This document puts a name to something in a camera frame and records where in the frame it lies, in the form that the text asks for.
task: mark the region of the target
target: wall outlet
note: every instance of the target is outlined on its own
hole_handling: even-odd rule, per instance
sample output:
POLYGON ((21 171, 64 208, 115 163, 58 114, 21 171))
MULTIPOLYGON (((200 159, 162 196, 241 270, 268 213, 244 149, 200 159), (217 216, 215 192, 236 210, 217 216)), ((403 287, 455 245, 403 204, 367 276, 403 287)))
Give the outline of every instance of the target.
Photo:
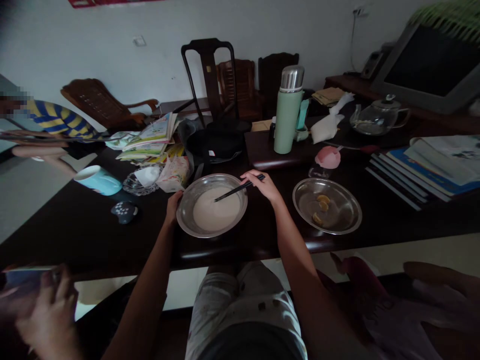
POLYGON ((357 18, 366 18, 370 15, 371 7, 371 4, 358 5, 353 9, 353 15, 357 18))
POLYGON ((145 42, 145 39, 142 35, 137 35, 137 36, 134 36, 133 37, 133 43, 135 44, 135 46, 137 47, 141 47, 141 46, 147 46, 147 43, 145 42))

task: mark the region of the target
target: stainless steel bowl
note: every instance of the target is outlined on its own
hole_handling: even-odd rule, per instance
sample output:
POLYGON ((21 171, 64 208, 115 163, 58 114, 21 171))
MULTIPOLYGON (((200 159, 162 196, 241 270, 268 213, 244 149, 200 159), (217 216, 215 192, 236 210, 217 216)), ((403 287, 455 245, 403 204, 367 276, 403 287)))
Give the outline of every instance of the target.
POLYGON ((362 209, 357 199, 346 188, 331 180, 306 178, 295 186, 292 197, 295 209, 301 217, 325 233, 348 234, 358 229, 362 222, 362 209), (317 201, 320 194, 330 199, 327 212, 320 210, 317 201), (323 221, 322 227, 313 221, 314 213, 323 221))
POLYGON ((245 210, 247 209, 247 190, 243 189, 230 195, 237 196, 240 199, 240 212, 230 225, 218 231, 203 230, 195 223, 194 205, 200 195, 207 190, 216 187, 224 187, 233 190, 239 185, 240 180, 235 176, 221 173, 207 175, 192 182, 192 184, 183 192, 180 204, 176 210, 176 219, 183 231, 193 237, 206 239, 217 237, 233 228, 240 221, 242 216, 245 214, 245 210))

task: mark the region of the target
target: shorts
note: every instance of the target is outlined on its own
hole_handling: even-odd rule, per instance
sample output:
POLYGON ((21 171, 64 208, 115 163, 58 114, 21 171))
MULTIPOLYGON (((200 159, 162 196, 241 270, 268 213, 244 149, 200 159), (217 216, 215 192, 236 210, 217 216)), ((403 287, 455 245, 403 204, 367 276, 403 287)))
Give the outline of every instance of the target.
POLYGON ((72 158, 80 160, 87 155, 92 153, 96 153, 99 149, 103 148, 105 143, 103 142, 78 142, 72 141, 68 143, 68 147, 63 147, 62 149, 65 150, 68 155, 72 158))
POLYGON ((263 322, 292 333, 304 350, 294 304, 280 280, 260 261, 240 273, 205 276, 193 304, 185 360, 196 360, 205 347, 230 325, 263 322))

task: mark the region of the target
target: blue and yellow striped shirt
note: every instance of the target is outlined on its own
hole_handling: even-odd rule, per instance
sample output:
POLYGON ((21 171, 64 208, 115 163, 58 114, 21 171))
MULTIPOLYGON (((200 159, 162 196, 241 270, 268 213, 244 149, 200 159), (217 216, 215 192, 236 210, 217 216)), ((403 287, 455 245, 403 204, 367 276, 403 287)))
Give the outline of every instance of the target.
POLYGON ((25 109, 30 118, 50 134, 70 138, 99 139, 100 134, 87 120, 66 107, 41 100, 26 101, 25 109))

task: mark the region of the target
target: power cord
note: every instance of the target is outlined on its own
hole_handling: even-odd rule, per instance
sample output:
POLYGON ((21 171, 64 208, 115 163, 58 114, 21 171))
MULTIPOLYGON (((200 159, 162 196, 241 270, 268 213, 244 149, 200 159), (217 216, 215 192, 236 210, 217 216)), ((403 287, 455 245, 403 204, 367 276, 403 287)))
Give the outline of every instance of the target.
POLYGON ((354 64, 354 37, 355 37, 355 25, 357 23, 358 13, 359 13, 358 9, 353 10, 353 26, 351 27, 351 37, 350 37, 350 65, 353 71, 356 73, 358 71, 357 69, 355 69, 355 64, 354 64))

